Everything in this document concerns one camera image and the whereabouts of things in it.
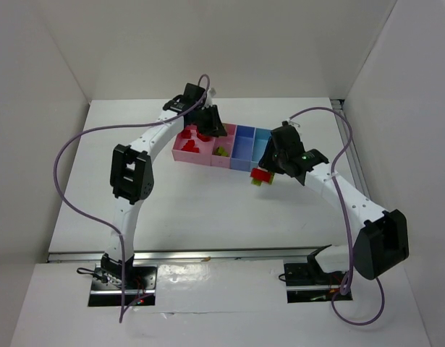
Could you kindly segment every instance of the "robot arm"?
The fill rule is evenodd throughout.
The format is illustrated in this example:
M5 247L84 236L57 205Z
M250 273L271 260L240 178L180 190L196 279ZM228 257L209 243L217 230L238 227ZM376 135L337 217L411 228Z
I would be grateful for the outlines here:
M341 210L332 175L338 181L349 216L352 232L354 266L372 280L409 256L407 221L398 210L387 212L370 201L339 173L331 172L328 159L317 150L306 151L296 129L284 122L272 130L261 168L296 178L303 186L322 196ZM325 273L349 270L349 247L325 247L315 255Z
M199 133L218 137L226 136L217 106L212 104L214 92L210 90L205 100L185 116L176 117L195 105L205 90L197 85L187 84L183 95L178 95L163 107L156 123L128 146L117 145L113 151L110 184L116 197L113 225L124 239L126 279L133 278L134 235L138 214L143 201L150 195L153 180L153 162L175 136L187 125L196 125ZM119 235L112 231L107 250L101 259L101 268L114 277L121 278L122 254Z

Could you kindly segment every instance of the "sorting tray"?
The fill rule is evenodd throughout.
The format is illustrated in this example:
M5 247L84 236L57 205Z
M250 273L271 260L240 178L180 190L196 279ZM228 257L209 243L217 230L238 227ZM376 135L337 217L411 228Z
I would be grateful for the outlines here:
M188 126L186 130L190 130L191 138L183 138L182 133L177 135L172 148L174 160L241 171L251 171L256 168L264 154L271 131L236 124L224 124L224 126L227 136L211 138L207 142L198 138L195 126ZM195 141L199 153L182 150L190 140ZM224 149L226 156L216 154L220 147Z

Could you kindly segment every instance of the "white tabletop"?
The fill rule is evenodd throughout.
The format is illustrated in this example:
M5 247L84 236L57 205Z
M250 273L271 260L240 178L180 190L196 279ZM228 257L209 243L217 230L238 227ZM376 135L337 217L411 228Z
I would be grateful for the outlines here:
M95 100L85 129L107 124L145 123L166 100ZM295 112L330 107L327 98L215 99L223 122L273 129ZM343 143L333 114L314 111L298 117L306 149L331 161ZM76 206L111 221L111 154L143 129L106 130L84 136L67 185ZM345 242L342 215L294 179L276 175L272 186L250 184L248 172L174 162L169 143L153 163L155 186L140 211L136 251L313 247ZM349 181L346 157L337 170ZM102 252L109 230L71 211L59 212L49 251Z
M79 266L93 265L35 266L12 347L430 345L402 265L381 276L386 308L367 327L340 321L330 302L288 304L281 260L164 265L156 305L130 309L120 325L118 307L87 307L91 279ZM351 320L373 317L376 282L356 274L352 294L338 310Z

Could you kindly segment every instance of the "white wall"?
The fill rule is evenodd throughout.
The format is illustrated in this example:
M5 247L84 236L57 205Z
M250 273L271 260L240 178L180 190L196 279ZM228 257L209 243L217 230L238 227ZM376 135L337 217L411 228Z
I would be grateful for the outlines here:
M92 99L167 98L202 72L222 98L343 98L394 2L38 0Z
M407 216L407 274L445 346L445 0L398 0L344 110L372 197Z
M0 1L0 346L10 344L54 228L53 159L88 106L31 4ZM61 167L64 184L71 163Z

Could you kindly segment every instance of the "red block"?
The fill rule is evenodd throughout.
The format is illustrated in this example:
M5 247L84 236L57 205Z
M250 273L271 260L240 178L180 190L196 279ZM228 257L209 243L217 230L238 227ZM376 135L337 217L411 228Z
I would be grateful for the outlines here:
M270 172L260 170L259 168L254 168L251 171L251 177L253 179L257 179L259 181L269 183L269 181L271 180L272 174Z
M205 135L200 134L199 132L196 133L196 136L198 139L200 139L203 142L211 141L211 136L205 136Z
M190 131L190 129L183 129L180 133L180 136L182 136L182 139L191 139L192 132Z
M187 143L182 147L182 150L185 150L187 152L194 152L199 153L200 148L195 147L195 141L194 140L188 140Z

